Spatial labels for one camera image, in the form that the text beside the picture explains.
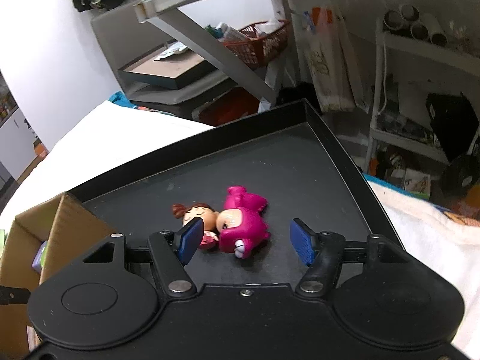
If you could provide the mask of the purple cube toy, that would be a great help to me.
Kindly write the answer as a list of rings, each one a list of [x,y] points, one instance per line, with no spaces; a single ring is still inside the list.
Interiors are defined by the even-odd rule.
[[[45,265],[47,243],[48,241],[44,241],[41,243],[41,246],[35,254],[34,259],[32,260],[32,269],[35,270],[38,274],[41,274],[42,268]]]

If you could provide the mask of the magenta doll figurine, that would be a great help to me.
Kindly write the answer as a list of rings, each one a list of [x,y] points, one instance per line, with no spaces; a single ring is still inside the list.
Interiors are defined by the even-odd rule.
[[[243,186],[228,187],[223,211],[216,218],[219,249],[236,258],[249,258],[253,249],[270,239],[262,213],[268,201]]]

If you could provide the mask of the brown cardboard box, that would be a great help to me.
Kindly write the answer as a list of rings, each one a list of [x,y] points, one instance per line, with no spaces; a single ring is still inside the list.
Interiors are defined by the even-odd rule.
[[[114,233],[67,193],[18,214],[1,256],[1,357],[29,353],[27,302],[40,284]]]

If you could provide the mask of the black flat tray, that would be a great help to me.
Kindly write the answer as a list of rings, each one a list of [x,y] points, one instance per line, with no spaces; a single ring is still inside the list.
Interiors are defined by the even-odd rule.
[[[313,231],[363,242],[371,233],[398,240],[362,172],[307,102],[279,106],[145,154],[75,187],[72,195],[143,247],[152,233],[176,231],[175,203],[222,208],[240,185],[267,199],[269,242],[247,260],[198,251],[186,267],[197,285],[295,284],[305,272],[290,244],[292,219]]]

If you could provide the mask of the orange box on floor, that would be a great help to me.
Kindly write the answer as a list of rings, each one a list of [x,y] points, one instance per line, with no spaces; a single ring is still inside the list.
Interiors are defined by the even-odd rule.
[[[35,144],[34,151],[36,155],[40,158],[45,158],[49,154],[49,151],[41,141]]]

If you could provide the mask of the brown framed board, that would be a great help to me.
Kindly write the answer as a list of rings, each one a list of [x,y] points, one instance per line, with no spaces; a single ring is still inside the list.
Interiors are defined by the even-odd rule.
[[[190,49],[162,59],[159,59],[160,54],[160,48],[153,49],[120,67],[120,77],[125,81],[178,90],[216,71],[212,64]]]

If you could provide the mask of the grey chair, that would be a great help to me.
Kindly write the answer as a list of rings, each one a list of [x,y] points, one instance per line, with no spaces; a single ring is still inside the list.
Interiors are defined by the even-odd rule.
[[[177,106],[197,98],[210,100],[236,86],[190,49],[161,58],[176,40],[150,23],[139,22],[131,3],[96,16],[91,25],[115,78],[132,102]]]

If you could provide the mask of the red plastic basket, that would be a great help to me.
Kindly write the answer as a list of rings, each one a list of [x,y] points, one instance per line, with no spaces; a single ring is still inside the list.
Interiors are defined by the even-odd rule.
[[[223,45],[234,53],[249,68],[257,69],[267,66],[280,56],[288,46],[289,20],[280,19],[281,26],[270,34],[258,35],[257,24],[266,24],[266,21],[249,24],[239,30],[247,37],[242,41],[224,41]]]

